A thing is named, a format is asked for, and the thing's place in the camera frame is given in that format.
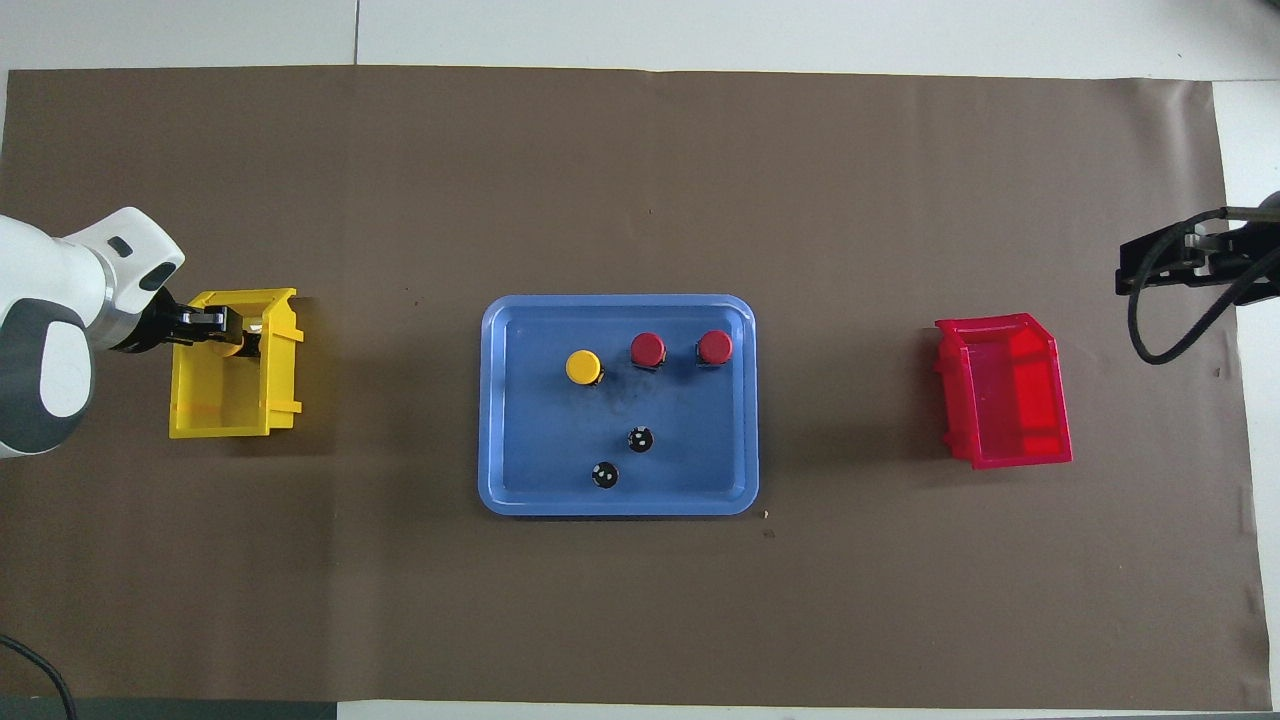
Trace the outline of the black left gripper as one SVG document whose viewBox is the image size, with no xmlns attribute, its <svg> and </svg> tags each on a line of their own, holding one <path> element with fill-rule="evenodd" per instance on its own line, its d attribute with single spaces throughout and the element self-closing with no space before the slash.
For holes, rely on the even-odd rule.
<svg viewBox="0 0 1280 720">
<path fill-rule="evenodd" d="M 227 343 L 229 334 L 244 334 L 238 356 L 261 357 L 261 333 L 260 316 L 246 316 L 225 305 L 195 307 L 179 304 L 168 288 L 160 288 L 140 314 L 134 329 L 125 337 L 125 352 L 142 354 L 161 343 Z"/>
</svg>

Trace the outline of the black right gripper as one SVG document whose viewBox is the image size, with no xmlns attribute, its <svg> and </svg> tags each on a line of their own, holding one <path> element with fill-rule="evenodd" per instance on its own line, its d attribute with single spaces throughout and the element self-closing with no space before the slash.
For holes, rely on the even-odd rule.
<svg viewBox="0 0 1280 720">
<path fill-rule="evenodd" d="M 1230 284 L 1247 272 L 1260 270 L 1239 304 L 1254 304 L 1277 297 L 1277 264 L 1263 269 L 1265 256 L 1277 250 L 1279 210 L 1276 208 L 1220 208 L 1199 220 L 1187 219 L 1165 228 L 1152 240 L 1133 240 L 1119 247 L 1115 295 L 1132 295 L 1148 251 L 1156 251 L 1149 272 L 1153 286 L 1179 284 L 1207 287 Z"/>
</svg>

